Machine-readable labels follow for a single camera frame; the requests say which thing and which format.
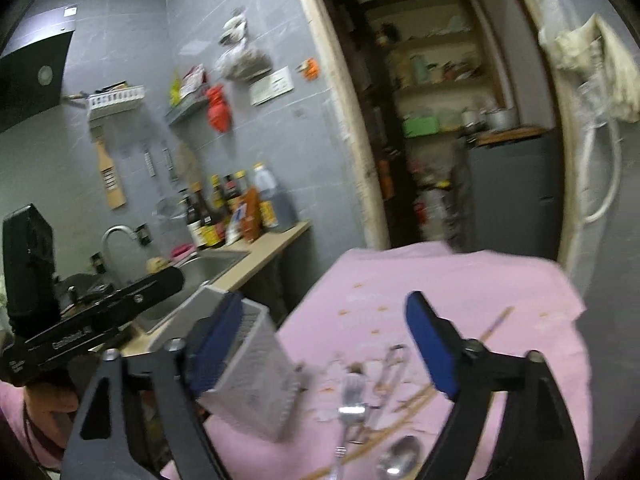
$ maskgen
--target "faucet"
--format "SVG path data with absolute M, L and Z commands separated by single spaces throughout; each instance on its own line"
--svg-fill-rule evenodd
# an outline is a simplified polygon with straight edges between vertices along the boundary
M 111 264 L 111 255 L 109 252 L 109 245 L 107 244 L 109 236 L 111 236 L 116 231 L 122 231 L 123 233 L 126 233 L 127 235 L 129 235 L 129 238 L 131 238 L 135 243 L 138 243 L 138 235 L 135 234 L 135 232 L 133 232 L 132 229 L 127 227 L 126 225 L 114 225 L 113 227 L 109 227 L 102 235 L 102 257 L 104 259 L 104 266 L 106 267 L 107 272 L 111 275 L 113 281 L 116 282 L 115 284 L 118 286 L 118 288 L 124 288 L 124 286 L 126 286 L 126 282 L 125 280 L 122 280 L 120 278 L 115 270 L 115 266 Z

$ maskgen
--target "sink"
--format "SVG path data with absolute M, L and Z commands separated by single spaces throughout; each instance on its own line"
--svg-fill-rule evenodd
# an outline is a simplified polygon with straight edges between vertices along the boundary
M 246 251 L 204 250 L 176 265 L 184 274 L 184 287 L 177 294 L 146 309 L 136 318 L 136 324 L 146 333 L 153 332 L 169 319 L 176 308 L 201 285 L 209 285 L 249 253 Z

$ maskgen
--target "spoon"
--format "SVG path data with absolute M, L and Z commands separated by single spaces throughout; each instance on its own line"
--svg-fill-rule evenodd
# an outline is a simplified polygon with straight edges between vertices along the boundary
M 335 448 L 334 468 L 329 476 L 330 480 L 340 480 L 342 477 L 342 459 L 347 452 L 347 436 L 355 424 L 361 424 L 367 416 L 367 405 L 364 403 L 364 387 L 366 381 L 362 374 L 350 373 L 342 384 L 342 406 L 338 408 L 338 418 L 342 423 L 342 439 Z
M 417 465 L 422 444 L 413 435 L 407 435 L 387 449 L 376 470 L 380 480 L 398 480 L 407 476 Z

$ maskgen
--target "wall switch panel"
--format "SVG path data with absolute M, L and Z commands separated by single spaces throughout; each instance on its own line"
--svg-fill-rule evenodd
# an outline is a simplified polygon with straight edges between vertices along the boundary
M 255 106 L 292 90 L 291 72 L 286 66 L 249 86 L 249 96 Z

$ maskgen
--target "green box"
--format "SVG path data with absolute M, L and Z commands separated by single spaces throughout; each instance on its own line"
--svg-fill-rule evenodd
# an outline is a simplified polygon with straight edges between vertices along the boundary
M 405 119 L 402 122 L 402 129 L 404 130 L 404 136 L 407 139 L 410 139 L 411 137 L 433 135 L 439 133 L 440 122 L 436 116 Z

